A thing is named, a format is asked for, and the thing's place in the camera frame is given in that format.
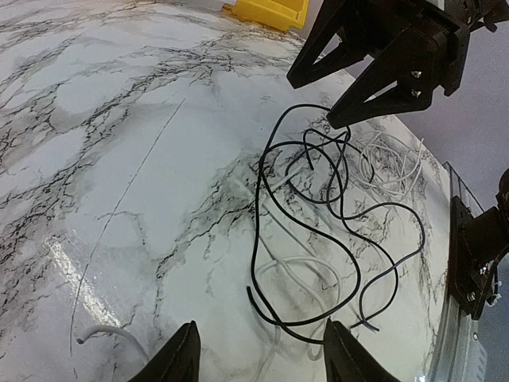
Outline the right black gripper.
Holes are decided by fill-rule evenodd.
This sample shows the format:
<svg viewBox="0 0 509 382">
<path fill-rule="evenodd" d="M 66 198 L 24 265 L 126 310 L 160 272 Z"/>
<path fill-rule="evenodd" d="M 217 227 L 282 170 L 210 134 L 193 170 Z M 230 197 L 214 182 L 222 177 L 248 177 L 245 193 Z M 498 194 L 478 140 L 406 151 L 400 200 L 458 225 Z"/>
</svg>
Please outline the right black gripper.
<svg viewBox="0 0 509 382">
<path fill-rule="evenodd" d="M 330 125 L 422 111 L 460 87 L 471 33 L 506 21 L 507 1 L 324 1 L 287 79 L 302 88 L 371 56 Z"/>
</svg>

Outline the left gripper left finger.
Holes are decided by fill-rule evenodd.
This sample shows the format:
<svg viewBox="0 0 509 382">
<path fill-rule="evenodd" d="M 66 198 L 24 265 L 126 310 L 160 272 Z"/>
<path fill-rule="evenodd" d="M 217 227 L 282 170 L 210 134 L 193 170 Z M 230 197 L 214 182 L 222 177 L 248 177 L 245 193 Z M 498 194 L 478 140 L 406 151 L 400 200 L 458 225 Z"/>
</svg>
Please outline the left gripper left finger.
<svg viewBox="0 0 509 382">
<path fill-rule="evenodd" d="M 182 325 L 133 382 L 198 382 L 200 334 L 195 321 Z"/>
</svg>

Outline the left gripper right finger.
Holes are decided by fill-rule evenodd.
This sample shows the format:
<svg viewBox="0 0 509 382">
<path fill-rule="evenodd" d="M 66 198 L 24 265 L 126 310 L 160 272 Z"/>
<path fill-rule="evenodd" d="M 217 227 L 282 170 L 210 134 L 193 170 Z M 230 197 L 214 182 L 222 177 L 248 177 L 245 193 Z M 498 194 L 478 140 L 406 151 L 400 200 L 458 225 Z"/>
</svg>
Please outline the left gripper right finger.
<svg viewBox="0 0 509 382">
<path fill-rule="evenodd" d="M 341 322 L 328 319 L 323 349 L 328 382 L 398 382 Z"/>
</svg>

